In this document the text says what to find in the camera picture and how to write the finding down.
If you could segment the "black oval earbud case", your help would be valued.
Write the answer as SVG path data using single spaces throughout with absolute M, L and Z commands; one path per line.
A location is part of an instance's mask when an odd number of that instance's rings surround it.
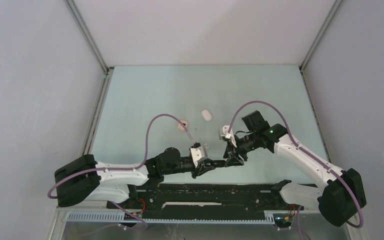
M 226 167 L 226 166 L 227 166 L 227 162 L 226 162 L 225 160 L 220 160 L 219 163 L 218 163 L 218 165 L 219 165 L 220 167 Z

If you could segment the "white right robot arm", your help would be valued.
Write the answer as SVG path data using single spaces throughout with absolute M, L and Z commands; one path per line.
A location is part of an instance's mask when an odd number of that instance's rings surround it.
M 240 166 L 249 152 L 267 149 L 285 158 L 314 182 L 314 186 L 283 180 L 272 188 L 271 204 L 284 209 L 289 204 L 317 209 L 332 225 L 340 227 L 367 205 L 362 177 L 355 169 L 344 170 L 316 155 L 277 123 L 270 125 L 257 110 L 242 121 L 248 134 L 237 137 L 230 125 L 220 128 L 220 139 L 227 143 L 224 158 L 227 165 Z

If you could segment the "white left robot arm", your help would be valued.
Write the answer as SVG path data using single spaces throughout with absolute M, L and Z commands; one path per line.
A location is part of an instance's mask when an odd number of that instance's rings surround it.
M 72 207 L 84 201 L 106 201 L 133 208 L 138 202 L 136 187 L 157 185 L 166 175 L 190 173 L 192 178 L 216 168 L 226 167 L 225 160 L 212 160 L 205 148 L 190 148 L 188 156 L 169 147 L 140 164 L 109 164 L 83 155 L 54 172 L 57 205 Z

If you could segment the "pink square earbud case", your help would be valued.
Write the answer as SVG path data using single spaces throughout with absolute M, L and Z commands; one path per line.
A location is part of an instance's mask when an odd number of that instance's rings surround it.
M 186 120 L 181 120 L 180 123 L 177 125 L 177 128 L 181 131 L 187 131 L 189 122 Z

